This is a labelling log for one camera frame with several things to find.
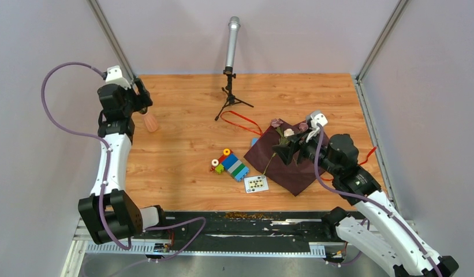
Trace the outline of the white artificial rose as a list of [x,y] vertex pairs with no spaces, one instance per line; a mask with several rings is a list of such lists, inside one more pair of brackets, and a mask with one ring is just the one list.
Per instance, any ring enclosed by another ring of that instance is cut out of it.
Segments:
[[289,142],[289,137],[294,135],[294,131],[291,128],[282,129],[281,127],[275,128],[279,134],[279,145],[286,145]]

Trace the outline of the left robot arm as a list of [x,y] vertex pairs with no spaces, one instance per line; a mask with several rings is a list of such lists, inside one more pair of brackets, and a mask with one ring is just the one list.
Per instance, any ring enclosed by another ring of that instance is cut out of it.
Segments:
[[108,81],[97,91],[102,110],[98,118],[101,156],[95,184],[88,197],[80,199],[78,211],[94,243],[118,242],[147,229],[163,238],[169,223],[158,205],[138,208],[128,196],[126,165],[133,144],[133,113],[145,113],[153,102],[142,80],[124,88]]

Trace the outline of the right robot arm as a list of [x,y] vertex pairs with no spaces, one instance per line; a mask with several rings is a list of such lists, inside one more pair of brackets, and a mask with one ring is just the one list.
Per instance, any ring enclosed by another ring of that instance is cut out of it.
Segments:
[[340,207],[323,218],[322,234],[353,244],[389,276],[453,276],[459,264],[442,256],[422,240],[397,212],[376,179],[358,163],[359,150],[349,134],[335,134],[323,146],[323,135],[306,141],[307,132],[295,134],[273,151],[284,164],[308,159],[315,171],[332,175],[329,191],[355,207],[378,231],[375,235]]

